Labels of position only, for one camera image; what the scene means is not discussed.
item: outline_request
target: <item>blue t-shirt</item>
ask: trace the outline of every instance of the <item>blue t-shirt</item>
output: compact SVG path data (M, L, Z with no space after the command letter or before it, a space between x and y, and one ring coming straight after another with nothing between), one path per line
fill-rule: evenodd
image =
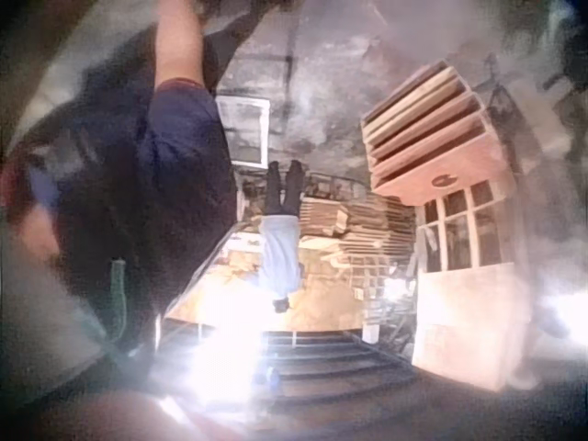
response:
M231 229L236 187L219 112L203 87L181 79L160 85L132 130L124 116L119 126L102 116L70 124L51 146L67 142L79 170L48 179L30 169L29 181L53 213L63 277L106 327L110 263L125 260L128 334L136 335L183 293Z

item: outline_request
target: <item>pants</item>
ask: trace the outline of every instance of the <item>pants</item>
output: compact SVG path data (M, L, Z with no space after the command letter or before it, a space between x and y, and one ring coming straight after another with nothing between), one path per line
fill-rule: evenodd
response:
M304 190L304 171L299 161L292 161L286 173L286 196L281 203L280 195L282 182L279 175L278 163L274 161L267 170L266 206L264 214L300 216L300 195Z

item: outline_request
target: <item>man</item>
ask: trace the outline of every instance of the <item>man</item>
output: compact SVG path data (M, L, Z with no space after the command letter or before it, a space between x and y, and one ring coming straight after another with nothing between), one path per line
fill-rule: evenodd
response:
M265 216L259 227L263 249L258 283L272 293L276 313L289 309L288 295L300 287L298 246L304 171L299 161L292 161L286 174L284 203L281 188L278 163L273 162L267 171Z
M235 184L221 120L204 87L203 38L189 0L159 0L154 92L125 141L117 127L70 123L16 147L2 203L28 251L87 300L117 346L154 349L155 325L235 223ZM125 262L125 311L110 297Z

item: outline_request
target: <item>hair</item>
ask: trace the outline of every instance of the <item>hair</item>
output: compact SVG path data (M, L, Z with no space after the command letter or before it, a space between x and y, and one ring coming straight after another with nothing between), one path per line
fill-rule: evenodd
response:
M282 300L274 300L274 311L276 314L284 314L290 309L290 300L288 298Z

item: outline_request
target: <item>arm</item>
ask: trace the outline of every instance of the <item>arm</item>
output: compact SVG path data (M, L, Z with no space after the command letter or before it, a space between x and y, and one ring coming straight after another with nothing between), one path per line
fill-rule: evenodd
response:
M155 39L155 88L175 78L204 85L203 38L189 0L159 0Z

